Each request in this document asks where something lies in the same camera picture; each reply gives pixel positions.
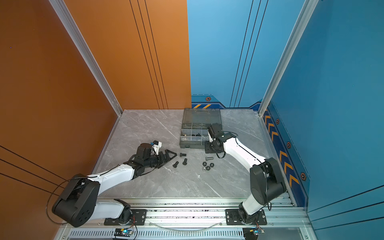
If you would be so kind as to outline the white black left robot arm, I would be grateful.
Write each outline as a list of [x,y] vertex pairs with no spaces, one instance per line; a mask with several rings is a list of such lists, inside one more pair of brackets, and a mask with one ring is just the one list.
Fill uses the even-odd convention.
[[162,152],[161,146],[158,141],[140,144],[137,152],[121,165],[98,174],[73,176],[53,204],[52,213],[76,228],[98,219],[130,224],[130,204],[121,199],[100,201],[98,197],[108,189],[145,175],[146,169],[159,169],[177,156],[170,150]]

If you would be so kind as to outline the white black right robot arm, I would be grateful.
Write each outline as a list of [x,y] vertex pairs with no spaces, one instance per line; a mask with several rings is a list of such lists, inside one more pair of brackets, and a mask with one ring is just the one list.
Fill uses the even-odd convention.
[[220,124],[210,125],[208,133],[207,153],[230,155],[250,174],[251,194],[240,203],[238,215],[243,224],[251,225],[264,207],[287,191],[280,164],[274,158],[256,154],[241,143],[236,134],[223,131]]

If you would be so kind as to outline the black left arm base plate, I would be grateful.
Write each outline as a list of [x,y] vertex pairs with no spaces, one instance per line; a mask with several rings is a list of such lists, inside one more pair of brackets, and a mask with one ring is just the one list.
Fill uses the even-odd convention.
[[105,226],[143,226],[147,217],[146,209],[123,210],[123,213],[117,218],[107,218],[104,221]]

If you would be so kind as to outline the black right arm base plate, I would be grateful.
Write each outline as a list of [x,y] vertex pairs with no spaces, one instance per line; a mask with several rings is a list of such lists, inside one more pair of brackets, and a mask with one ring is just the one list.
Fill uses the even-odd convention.
[[248,215],[244,210],[226,209],[226,223],[229,226],[235,225],[259,225],[266,226],[267,218],[264,210],[259,210],[252,215]]

